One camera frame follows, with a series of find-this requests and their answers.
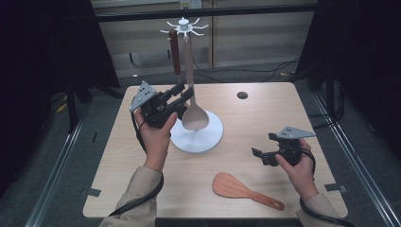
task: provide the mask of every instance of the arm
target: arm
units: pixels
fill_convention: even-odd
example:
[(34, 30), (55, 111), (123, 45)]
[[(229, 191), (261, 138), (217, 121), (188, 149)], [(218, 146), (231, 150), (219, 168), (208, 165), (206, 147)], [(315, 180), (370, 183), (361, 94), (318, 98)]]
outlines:
[[(144, 123), (140, 109), (135, 112), (137, 125), (142, 125), (140, 132), (147, 149), (147, 159), (144, 166), (138, 167), (132, 175), (127, 191), (118, 202), (116, 208), (125, 205), (129, 201), (146, 196), (157, 186), (165, 166), (170, 141), (169, 132), (176, 120), (177, 114), (173, 113), (161, 129), (154, 129)], [(156, 199), (154, 198), (121, 216), (104, 218), (100, 226), (154, 226), (155, 219)]]
[[(300, 139), (300, 143), (303, 148), (310, 150), (310, 145), (304, 139)], [(323, 194), (319, 194), (313, 181), (312, 161), (309, 157), (303, 154), (301, 162), (297, 166), (291, 166), (281, 155), (276, 155), (276, 160), (288, 174), (289, 180), (294, 185), (298, 194), (300, 194), (307, 208), (329, 217), (340, 217), (330, 201)], [(304, 226), (337, 226), (313, 218), (307, 215), (303, 210), (297, 211), (296, 214)]]

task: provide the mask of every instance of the black horizontal bar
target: black horizontal bar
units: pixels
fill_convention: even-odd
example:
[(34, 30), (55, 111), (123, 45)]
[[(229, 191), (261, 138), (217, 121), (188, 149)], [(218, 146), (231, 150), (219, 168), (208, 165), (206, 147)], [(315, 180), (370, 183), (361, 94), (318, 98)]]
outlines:
[(119, 22), (119, 21), (139, 21), (166, 18), (181, 17), (206, 17), (206, 16), (227, 16), (227, 15), (245, 15), (245, 14), (264, 14), (264, 13), (283, 13), (283, 12), (303, 12), (315, 11), (318, 4), (301, 5), (282, 5), (269, 7), (251, 7), (251, 8), (220, 8), (220, 9), (178, 9), (166, 11), (150, 11), (135, 13), (113, 13), (98, 14), (96, 17), (74, 17), (62, 18), (61, 20), (73, 21), (97, 21), (97, 22)]

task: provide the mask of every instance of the sleeve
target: sleeve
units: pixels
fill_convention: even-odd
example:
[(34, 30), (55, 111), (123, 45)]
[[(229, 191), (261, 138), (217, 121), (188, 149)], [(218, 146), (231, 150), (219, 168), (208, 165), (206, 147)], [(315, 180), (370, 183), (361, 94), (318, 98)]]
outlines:
[[(305, 202), (305, 206), (309, 208), (310, 210), (317, 212), (322, 215), (326, 215), (332, 218), (340, 218), (339, 214), (336, 212), (334, 209), (333, 205), (331, 202), (327, 199), (327, 197), (324, 194), (318, 194), (314, 197), (312, 197), (310, 200)], [(316, 218), (313, 218), (306, 214), (303, 210), (298, 210), (296, 212), (298, 219), (301, 221), (303, 226), (310, 226), (310, 227), (334, 227), (338, 226), (336, 224), (324, 221), (324, 220), (319, 220)]]
[[(146, 167), (138, 167), (133, 173), (127, 191), (118, 202), (116, 209), (149, 194), (162, 178), (162, 173)], [(120, 216), (106, 217), (100, 227), (146, 226), (154, 227), (156, 220), (156, 199), (153, 198)]]

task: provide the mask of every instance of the hand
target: hand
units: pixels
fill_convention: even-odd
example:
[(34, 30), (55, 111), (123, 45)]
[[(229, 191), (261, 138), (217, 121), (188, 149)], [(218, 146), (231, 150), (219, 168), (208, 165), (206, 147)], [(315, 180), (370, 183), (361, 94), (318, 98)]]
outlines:
[(139, 108), (134, 116), (147, 149), (147, 160), (144, 163), (144, 167), (162, 172), (165, 166), (168, 145), (170, 144), (170, 130), (173, 128), (178, 115), (173, 113), (161, 129), (155, 129), (144, 122), (141, 112), (142, 110)]
[[(300, 139), (301, 146), (310, 150), (310, 145), (305, 139)], [(288, 174), (289, 180), (294, 185), (295, 190), (300, 194), (303, 201), (319, 194), (318, 189), (313, 181), (312, 160), (305, 154), (301, 156), (301, 162), (297, 166), (290, 165), (283, 156), (277, 154), (275, 156), (277, 163)]]

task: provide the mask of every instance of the table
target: table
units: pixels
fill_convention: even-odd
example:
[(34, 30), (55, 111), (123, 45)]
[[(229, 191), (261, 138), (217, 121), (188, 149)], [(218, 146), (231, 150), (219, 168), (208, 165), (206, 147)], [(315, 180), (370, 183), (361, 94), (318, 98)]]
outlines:
[[(173, 85), (152, 86), (164, 92)], [(125, 192), (135, 169), (145, 162), (146, 154), (136, 140), (129, 106), (139, 86), (130, 87), (123, 99), (99, 164), (92, 188), (98, 197), (88, 196), (84, 216), (108, 216)], [(237, 97), (248, 94), (246, 99)], [(196, 84), (197, 103), (216, 114), (224, 132), (220, 142), (203, 154), (189, 154), (170, 143), (164, 168), (165, 186), (157, 197), (158, 218), (296, 218), (299, 195), (287, 173), (280, 167), (263, 166), (251, 148), (264, 152), (278, 150), (269, 132), (285, 126), (313, 131), (304, 106), (292, 83)], [(317, 166), (318, 190), (332, 202), (340, 216), (348, 213), (339, 191), (327, 192), (325, 184), (335, 180), (316, 137), (306, 138)], [(236, 176), (252, 191), (275, 198), (285, 205), (278, 211), (248, 199), (226, 199), (212, 190), (219, 172)]]

